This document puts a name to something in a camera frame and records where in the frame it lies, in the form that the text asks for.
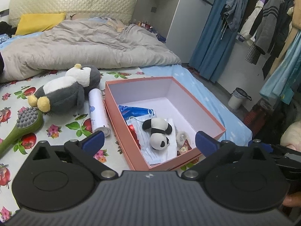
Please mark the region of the person's right hand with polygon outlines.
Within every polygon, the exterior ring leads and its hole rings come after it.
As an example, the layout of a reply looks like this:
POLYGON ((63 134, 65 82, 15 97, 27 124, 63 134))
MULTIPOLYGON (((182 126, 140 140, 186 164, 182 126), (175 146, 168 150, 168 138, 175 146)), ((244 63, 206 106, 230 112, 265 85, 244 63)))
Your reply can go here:
POLYGON ((301 207, 301 192, 286 195, 282 205, 290 208, 301 207))

